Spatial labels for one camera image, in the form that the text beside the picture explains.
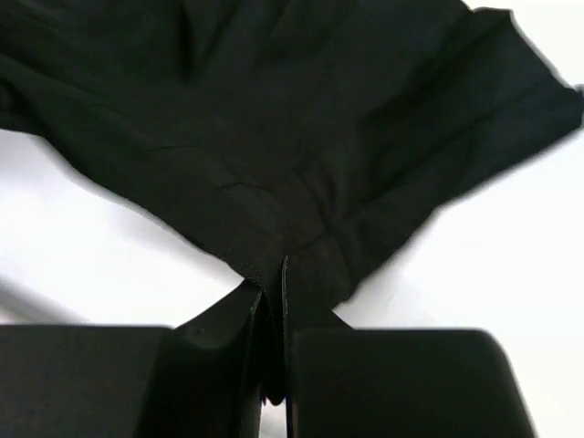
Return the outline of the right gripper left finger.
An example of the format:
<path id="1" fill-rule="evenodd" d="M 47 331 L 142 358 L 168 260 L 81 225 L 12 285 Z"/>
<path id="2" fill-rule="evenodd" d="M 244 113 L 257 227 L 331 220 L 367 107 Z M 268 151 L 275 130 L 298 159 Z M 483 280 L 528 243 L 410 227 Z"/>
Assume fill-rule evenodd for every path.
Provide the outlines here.
<path id="1" fill-rule="evenodd" d="M 256 437 L 261 291 L 244 282 L 178 328 L 64 325 L 24 304 L 1 328 L 4 437 Z"/>

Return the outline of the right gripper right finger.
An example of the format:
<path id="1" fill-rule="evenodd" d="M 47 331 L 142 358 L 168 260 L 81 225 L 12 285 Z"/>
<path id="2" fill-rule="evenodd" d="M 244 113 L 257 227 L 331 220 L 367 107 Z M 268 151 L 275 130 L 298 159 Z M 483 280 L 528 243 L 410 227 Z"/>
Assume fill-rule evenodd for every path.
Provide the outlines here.
<path id="1" fill-rule="evenodd" d="M 281 276 L 291 437 L 531 437 L 509 360 L 480 329 L 357 329 Z"/>

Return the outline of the black skirt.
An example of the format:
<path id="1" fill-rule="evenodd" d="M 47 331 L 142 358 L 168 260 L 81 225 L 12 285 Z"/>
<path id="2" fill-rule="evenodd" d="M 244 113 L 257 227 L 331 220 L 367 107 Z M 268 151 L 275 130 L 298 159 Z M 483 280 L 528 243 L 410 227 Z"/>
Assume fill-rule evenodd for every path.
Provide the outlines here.
<path id="1" fill-rule="evenodd" d="M 1 4 L 3 128 L 331 306 L 582 115 L 509 11 L 460 1 Z"/>

